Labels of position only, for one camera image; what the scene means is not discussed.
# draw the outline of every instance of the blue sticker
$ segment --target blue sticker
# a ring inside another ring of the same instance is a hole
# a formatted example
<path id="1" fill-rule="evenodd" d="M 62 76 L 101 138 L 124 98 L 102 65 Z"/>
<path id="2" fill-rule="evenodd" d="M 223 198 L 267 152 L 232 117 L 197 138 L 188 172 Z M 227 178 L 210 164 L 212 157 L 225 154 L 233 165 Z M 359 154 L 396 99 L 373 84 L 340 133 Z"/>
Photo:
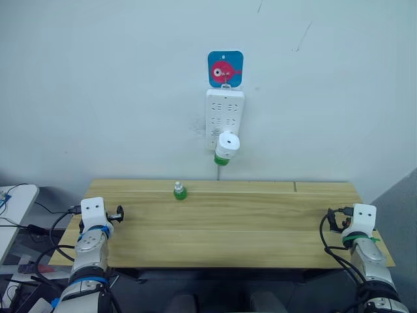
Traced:
<path id="1" fill-rule="evenodd" d="M 212 87 L 242 83 L 243 54 L 240 51 L 212 51 L 207 57 L 208 80 Z"/>

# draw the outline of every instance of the gray wall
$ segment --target gray wall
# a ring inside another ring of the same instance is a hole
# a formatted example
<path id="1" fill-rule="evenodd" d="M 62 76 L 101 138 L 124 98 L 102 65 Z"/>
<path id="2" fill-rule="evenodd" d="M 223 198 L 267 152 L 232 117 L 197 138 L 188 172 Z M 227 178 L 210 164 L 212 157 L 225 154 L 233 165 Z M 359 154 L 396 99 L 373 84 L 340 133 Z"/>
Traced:
<path id="1" fill-rule="evenodd" d="M 391 269 L 401 300 L 417 312 L 417 170 L 377 198 L 377 227 L 397 267 Z"/>

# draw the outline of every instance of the white power strip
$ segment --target white power strip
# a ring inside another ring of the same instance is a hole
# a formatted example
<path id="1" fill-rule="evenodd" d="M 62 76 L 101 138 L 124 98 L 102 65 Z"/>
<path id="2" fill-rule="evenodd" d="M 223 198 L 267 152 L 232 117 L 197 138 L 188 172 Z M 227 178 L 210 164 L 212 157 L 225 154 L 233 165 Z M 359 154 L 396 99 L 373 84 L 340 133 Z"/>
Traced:
<path id="1" fill-rule="evenodd" d="M 232 89 L 209 89 L 206 93 L 206 146 L 216 148 L 218 136 L 226 130 L 239 133 L 245 94 Z"/>

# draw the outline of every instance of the bottle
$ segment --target bottle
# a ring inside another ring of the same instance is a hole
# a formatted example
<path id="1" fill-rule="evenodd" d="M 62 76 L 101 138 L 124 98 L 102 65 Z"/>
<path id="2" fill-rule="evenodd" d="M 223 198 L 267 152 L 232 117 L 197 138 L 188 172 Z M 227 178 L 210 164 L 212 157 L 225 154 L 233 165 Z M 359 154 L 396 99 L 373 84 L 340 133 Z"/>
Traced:
<path id="1" fill-rule="evenodd" d="M 174 186 L 174 197 L 177 200 L 184 200 L 187 198 L 187 189 L 179 181 L 177 181 Z"/>

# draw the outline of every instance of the white wall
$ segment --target white wall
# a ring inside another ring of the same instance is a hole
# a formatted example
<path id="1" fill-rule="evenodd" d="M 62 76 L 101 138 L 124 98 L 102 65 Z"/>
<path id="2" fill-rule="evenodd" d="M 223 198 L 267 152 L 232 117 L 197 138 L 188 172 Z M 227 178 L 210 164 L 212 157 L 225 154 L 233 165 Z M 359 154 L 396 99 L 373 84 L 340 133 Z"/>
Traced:
<path id="1" fill-rule="evenodd" d="M 0 181 L 72 204 L 95 177 L 215 179 L 206 57 L 236 48 L 242 147 L 221 179 L 374 200 L 416 166 L 415 1 L 260 3 L 0 2 Z"/>

